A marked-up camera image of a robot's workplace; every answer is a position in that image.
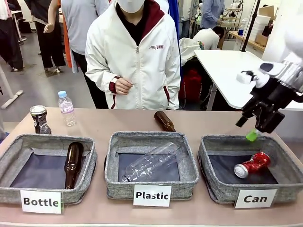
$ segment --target hand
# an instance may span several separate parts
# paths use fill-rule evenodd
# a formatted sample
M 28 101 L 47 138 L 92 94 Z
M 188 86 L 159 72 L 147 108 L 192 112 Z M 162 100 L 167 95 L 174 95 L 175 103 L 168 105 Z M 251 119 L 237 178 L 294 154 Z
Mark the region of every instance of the hand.
M 44 33 L 51 33 L 55 29 L 55 26 L 53 24 L 47 24 L 44 27 Z
M 127 95 L 129 89 L 131 89 L 132 87 L 133 84 L 128 79 L 120 78 L 116 81 L 116 92 L 119 95 Z

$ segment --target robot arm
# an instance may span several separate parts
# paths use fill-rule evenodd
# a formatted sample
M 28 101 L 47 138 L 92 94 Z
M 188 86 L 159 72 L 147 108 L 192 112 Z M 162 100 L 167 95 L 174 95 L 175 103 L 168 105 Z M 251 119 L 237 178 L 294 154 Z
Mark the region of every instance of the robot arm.
M 256 82 L 251 91 L 253 98 L 242 108 L 242 117 L 236 123 L 242 127 L 256 117 L 256 129 L 272 131 L 284 119 L 279 109 L 286 108 L 293 100 L 303 103 L 303 36 L 298 29 L 290 29 L 285 43 L 292 53 L 282 63 L 263 63 L 257 71 L 243 71 L 237 76 L 241 83 Z

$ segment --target red can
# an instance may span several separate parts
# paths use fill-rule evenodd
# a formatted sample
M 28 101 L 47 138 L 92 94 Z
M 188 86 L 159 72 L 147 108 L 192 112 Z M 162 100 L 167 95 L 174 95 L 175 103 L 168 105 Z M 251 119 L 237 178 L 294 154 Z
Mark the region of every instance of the red can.
M 249 161 L 237 164 L 233 170 L 239 178 L 246 178 L 249 174 L 256 173 L 269 165 L 270 157 L 263 152 L 259 152 L 253 155 Z

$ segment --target maroon cuff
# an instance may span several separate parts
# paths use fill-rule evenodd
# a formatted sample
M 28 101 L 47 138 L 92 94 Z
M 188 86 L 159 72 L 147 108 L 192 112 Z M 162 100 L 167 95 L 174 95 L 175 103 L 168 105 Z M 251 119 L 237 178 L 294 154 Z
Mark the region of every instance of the maroon cuff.
M 117 91 L 116 91 L 116 83 L 114 82 L 110 82 L 109 83 L 109 90 L 114 93 L 114 94 L 117 94 Z

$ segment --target jacket logo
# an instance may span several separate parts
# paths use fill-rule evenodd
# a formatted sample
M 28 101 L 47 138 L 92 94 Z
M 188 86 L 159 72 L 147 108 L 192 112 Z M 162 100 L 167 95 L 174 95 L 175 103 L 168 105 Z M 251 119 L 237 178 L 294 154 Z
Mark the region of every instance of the jacket logo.
M 151 47 L 149 47 L 149 49 L 152 49 L 152 50 L 164 49 L 164 45 L 151 46 Z

